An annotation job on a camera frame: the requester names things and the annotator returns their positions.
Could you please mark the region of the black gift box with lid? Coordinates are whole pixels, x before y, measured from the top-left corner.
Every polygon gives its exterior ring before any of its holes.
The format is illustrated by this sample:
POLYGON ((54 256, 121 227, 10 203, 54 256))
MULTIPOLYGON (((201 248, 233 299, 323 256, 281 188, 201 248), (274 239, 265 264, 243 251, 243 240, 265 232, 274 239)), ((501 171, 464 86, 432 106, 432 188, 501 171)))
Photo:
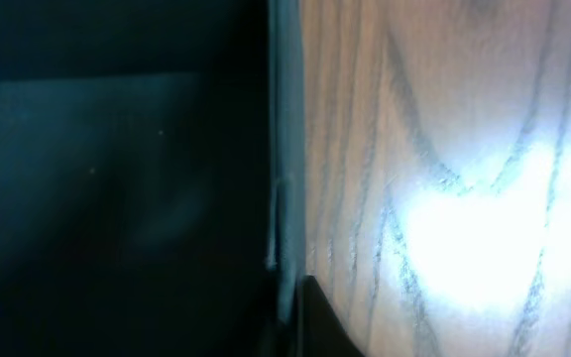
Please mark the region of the black gift box with lid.
POLYGON ((296 1, 0 1, 0 356, 296 356, 296 1))

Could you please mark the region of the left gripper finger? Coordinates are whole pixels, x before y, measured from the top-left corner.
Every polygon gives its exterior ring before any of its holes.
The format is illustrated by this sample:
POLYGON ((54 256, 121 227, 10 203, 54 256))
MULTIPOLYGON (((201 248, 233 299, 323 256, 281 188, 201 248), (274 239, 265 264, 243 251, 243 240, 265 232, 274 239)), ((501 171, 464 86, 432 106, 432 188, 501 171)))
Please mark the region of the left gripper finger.
POLYGON ((304 276, 296 294, 300 356, 364 357, 343 328, 317 279, 304 276))

